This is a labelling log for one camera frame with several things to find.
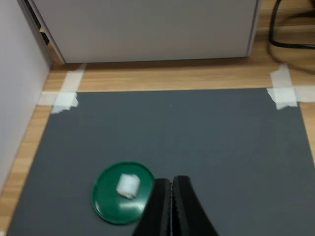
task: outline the green lid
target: green lid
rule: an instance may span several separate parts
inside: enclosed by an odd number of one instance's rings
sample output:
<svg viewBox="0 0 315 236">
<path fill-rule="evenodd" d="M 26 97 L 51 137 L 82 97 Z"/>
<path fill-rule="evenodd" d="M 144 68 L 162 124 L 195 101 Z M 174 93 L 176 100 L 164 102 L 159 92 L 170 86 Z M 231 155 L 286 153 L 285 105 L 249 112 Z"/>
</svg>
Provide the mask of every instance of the green lid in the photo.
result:
<svg viewBox="0 0 315 236">
<path fill-rule="evenodd" d="M 140 179 L 137 196 L 127 199 L 120 196 L 116 187 L 121 174 L 135 174 Z M 106 168 L 97 178 L 92 191 L 94 210 L 104 220 L 113 224 L 128 224 L 138 220 L 148 201 L 154 175 L 144 165 L 123 161 Z"/>
</svg>

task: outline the wooden floor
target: wooden floor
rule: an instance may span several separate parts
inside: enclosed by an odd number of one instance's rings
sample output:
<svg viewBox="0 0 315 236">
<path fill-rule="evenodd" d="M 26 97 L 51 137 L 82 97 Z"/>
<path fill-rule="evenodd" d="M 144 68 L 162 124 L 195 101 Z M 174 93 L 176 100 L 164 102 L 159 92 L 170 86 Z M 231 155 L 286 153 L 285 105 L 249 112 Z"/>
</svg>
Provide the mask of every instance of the wooden floor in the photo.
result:
<svg viewBox="0 0 315 236">
<path fill-rule="evenodd" d="M 275 0 L 263 0 L 252 55 L 245 59 L 88 64 L 79 91 L 230 89 L 270 87 L 269 73 L 288 63 L 293 85 L 315 85 L 315 50 L 269 46 L 267 32 Z M 309 0 L 284 0 L 278 13 L 276 39 L 315 44 L 315 17 L 292 16 L 311 11 Z M 51 49 L 55 64 L 44 87 L 59 91 L 67 71 Z M 315 103 L 300 103 L 313 156 Z M 32 164 L 51 107 L 37 106 L 0 197 L 0 232 L 6 231 Z"/>
</svg>

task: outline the white wall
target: white wall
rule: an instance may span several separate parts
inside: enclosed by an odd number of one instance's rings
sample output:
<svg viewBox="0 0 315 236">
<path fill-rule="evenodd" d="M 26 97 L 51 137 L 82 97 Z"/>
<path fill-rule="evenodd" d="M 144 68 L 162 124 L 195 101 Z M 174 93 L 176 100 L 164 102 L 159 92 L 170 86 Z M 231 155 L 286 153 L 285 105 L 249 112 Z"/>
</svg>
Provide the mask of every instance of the white wall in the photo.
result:
<svg viewBox="0 0 315 236">
<path fill-rule="evenodd" d="M 23 6 L 0 1 L 0 193 L 52 65 Z"/>
</svg>

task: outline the white cabinet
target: white cabinet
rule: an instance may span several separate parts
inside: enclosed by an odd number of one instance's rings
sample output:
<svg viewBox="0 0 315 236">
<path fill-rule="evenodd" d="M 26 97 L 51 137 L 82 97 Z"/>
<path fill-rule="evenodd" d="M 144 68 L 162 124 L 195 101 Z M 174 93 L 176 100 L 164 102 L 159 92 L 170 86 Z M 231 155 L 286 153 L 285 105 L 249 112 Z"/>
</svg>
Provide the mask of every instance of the white cabinet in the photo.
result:
<svg viewBox="0 0 315 236">
<path fill-rule="evenodd" d="M 66 63 L 246 57 L 259 0 L 32 0 Z"/>
</svg>

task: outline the masking tape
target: masking tape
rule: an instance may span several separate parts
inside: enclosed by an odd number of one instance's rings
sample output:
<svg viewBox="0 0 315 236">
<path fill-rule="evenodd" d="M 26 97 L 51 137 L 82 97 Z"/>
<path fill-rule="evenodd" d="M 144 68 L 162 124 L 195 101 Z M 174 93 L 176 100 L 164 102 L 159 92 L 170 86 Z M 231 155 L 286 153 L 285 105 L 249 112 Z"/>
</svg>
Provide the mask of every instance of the masking tape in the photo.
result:
<svg viewBox="0 0 315 236">
<path fill-rule="evenodd" d="M 53 106 L 51 113 L 56 114 L 71 107 L 77 107 L 76 91 L 79 88 L 86 63 L 81 64 L 75 71 L 68 71 L 60 92 L 42 92 L 38 105 Z"/>
<path fill-rule="evenodd" d="M 278 110 L 297 107 L 298 102 L 315 102 L 315 86 L 292 86 L 287 64 L 281 64 L 278 70 L 270 73 L 270 77 L 273 88 L 267 88 L 267 92 Z"/>
</svg>

